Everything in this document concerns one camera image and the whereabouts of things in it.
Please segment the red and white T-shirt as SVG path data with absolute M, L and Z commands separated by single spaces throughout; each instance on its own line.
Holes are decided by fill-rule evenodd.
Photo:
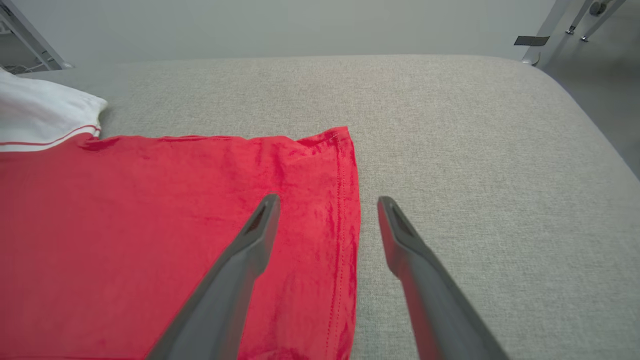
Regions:
M 142 360 L 268 194 L 241 360 L 349 360 L 361 230 L 346 127 L 114 136 L 103 98 L 0 70 L 0 360 Z

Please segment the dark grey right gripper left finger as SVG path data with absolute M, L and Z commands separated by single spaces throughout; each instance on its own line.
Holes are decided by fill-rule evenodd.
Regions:
M 278 194 L 258 204 L 145 360 L 236 360 L 256 279 L 269 264 Z

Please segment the white backdrop panel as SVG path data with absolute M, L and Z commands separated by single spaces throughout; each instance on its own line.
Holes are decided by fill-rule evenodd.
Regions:
M 160 60 L 480 55 L 520 60 L 555 0 L 7 0 L 76 68 Z

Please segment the grey fabric sofa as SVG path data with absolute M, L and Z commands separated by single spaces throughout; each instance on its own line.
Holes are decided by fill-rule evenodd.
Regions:
M 479 55 L 233 58 L 38 71 L 103 134 L 292 139 L 347 126 L 361 228 L 352 357 L 416 359 L 391 196 L 512 360 L 640 360 L 640 180 L 543 71 Z

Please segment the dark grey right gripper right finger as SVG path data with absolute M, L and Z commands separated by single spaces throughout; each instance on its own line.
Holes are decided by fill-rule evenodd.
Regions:
M 509 360 L 398 203 L 377 201 L 386 263 L 400 280 L 420 360 Z

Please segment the grey metal frame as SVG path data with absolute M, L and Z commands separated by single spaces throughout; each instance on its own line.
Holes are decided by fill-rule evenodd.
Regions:
M 72 69 L 13 0 L 0 0 L 0 69 L 14 75 Z
M 549 36 L 549 40 L 546 45 L 542 47 L 526 47 L 525 54 L 521 59 L 521 63 L 527 64 L 536 68 L 542 59 L 543 50 L 547 47 L 550 39 L 553 36 L 553 32 L 557 28 L 557 26 L 562 22 L 563 16 L 567 13 L 569 7 L 574 2 L 580 2 L 580 7 L 576 14 L 574 15 L 573 20 L 565 29 L 564 33 L 569 36 L 574 36 L 576 34 L 576 29 L 580 25 L 581 21 L 585 16 L 589 14 L 589 7 L 594 2 L 594 0 L 555 0 L 553 3 L 553 7 L 551 7 L 550 13 L 542 22 L 541 27 L 537 30 L 536 37 L 546 37 Z M 592 16 L 596 20 L 590 25 L 590 27 L 585 30 L 583 35 L 579 38 L 581 43 L 588 43 L 591 37 L 602 27 L 602 25 L 610 19 L 624 4 L 626 4 L 628 0 L 611 0 L 604 13 L 601 16 Z

